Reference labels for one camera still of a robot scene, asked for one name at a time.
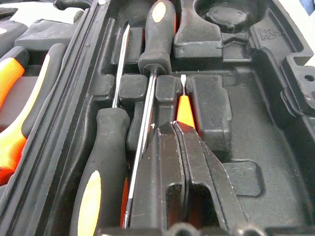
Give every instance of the metal shaft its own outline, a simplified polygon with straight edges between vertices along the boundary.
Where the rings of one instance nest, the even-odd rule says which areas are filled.
[[[150,78],[149,78],[148,91],[147,91],[146,100],[144,104],[144,111],[143,111],[143,117],[142,117],[142,122],[141,122],[139,141],[138,141],[136,156],[134,160],[134,166],[133,166],[132,175],[131,175],[128,202],[126,206],[126,213],[125,213],[124,223],[123,223],[124,229],[126,229],[129,225],[130,211],[131,211],[131,206],[132,206],[132,198],[133,198],[133,193],[134,193],[137,170],[138,170],[139,163],[142,159],[143,153],[145,152],[147,144],[148,144],[150,124],[151,124],[151,119],[152,119],[152,108],[153,108],[154,95],[155,95],[155,90],[156,90],[156,81],[157,81],[157,73],[155,71],[151,72]]]
[[[123,40],[122,40],[122,46],[120,49],[119,54],[119,61],[118,61],[118,68],[117,68],[117,75],[116,75],[116,85],[115,85],[115,93],[114,93],[114,99],[113,99],[113,105],[112,108],[119,107],[120,101],[118,99],[118,92],[120,87],[120,81],[123,75],[123,69],[125,64],[125,58],[126,58],[126,49],[128,44],[128,38],[129,38],[129,31],[130,31],[130,24],[129,21],[126,22],[125,31],[123,34]]]
[[[181,75],[183,95],[186,95],[186,75]]]

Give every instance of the orange grip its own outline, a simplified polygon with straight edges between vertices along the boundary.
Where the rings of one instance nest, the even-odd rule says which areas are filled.
[[[14,83],[23,75],[23,66],[14,58],[0,62],[0,108]]]
[[[22,150],[27,140],[22,133],[22,125],[43,84],[49,60],[50,57],[47,54],[36,84],[23,110],[9,127],[0,133],[0,185],[7,183],[21,159]]]
[[[191,106],[189,102],[189,97],[187,95],[182,95],[179,98],[179,105],[178,105],[176,120],[195,128]]]

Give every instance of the tool case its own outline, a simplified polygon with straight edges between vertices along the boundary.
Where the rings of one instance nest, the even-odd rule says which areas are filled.
[[[94,235],[315,235],[315,68],[304,66],[313,52],[301,32],[278,0],[171,2],[177,22],[171,71],[157,78],[130,226],[120,227],[114,208],[122,200],[111,199],[112,208],[100,212],[108,221],[98,222]],[[106,152],[100,116],[113,101],[128,20],[119,100],[130,117],[125,149],[131,175],[148,86],[138,60],[154,3],[58,0],[59,9],[80,7],[82,16],[71,26],[39,21],[15,40],[30,54],[22,77],[30,79],[14,87],[25,88],[25,96],[49,49],[61,43],[64,54],[50,71],[56,80],[41,97],[19,165],[0,186],[0,235],[69,235],[88,158],[92,150]],[[40,27],[64,34],[47,34],[47,41]],[[182,74],[195,129],[174,122]],[[24,106],[21,94],[14,96],[15,105],[5,101],[1,109],[1,131],[17,116],[8,118],[17,113],[12,107]],[[103,181],[120,187],[115,179]]]

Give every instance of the screwdriver handle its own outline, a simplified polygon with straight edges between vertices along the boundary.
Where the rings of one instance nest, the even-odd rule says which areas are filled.
[[[94,147],[74,202],[70,235],[94,235],[99,227],[117,227],[126,179],[125,142],[129,116],[121,108],[97,113]]]
[[[176,120],[195,128],[190,101],[187,95],[182,95],[179,98]]]
[[[146,21],[146,46],[138,61],[141,73],[148,76],[154,67],[159,74],[171,73],[174,35],[175,7],[168,0],[159,0],[151,7]]]

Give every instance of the black handle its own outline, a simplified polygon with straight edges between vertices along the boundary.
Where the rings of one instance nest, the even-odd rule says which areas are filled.
[[[43,84],[40,88],[38,96],[31,108],[29,115],[26,117],[22,124],[22,133],[25,138],[29,136],[32,127],[36,121],[36,118],[38,116],[38,113],[41,107],[43,106],[46,97],[50,93],[51,89],[53,88],[57,80],[65,50],[66,50],[65,45],[57,43],[54,44],[47,53],[50,56],[50,59],[43,80]]]
[[[59,10],[65,10],[68,7],[78,7],[81,9],[89,8],[93,0],[56,0],[55,5]]]
[[[175,7],[168,0],[153,4],[146,21],[144,53],[138,61],[139,70],[147,74],[157,67],[161,74],[172,71],[170,53],[175,34]]]
[[[96,228],[120,225],[127,170],[125,141],[130,122],[129,116],[121,108],[107,108],[98,111],[96,119],[96,141],[81,177],[75,199],[70,225],[71,236],[78,235],[79,231],[83,233],[82,235],[86,235],[86,230],[90,229],[89,233],[93,234]]]

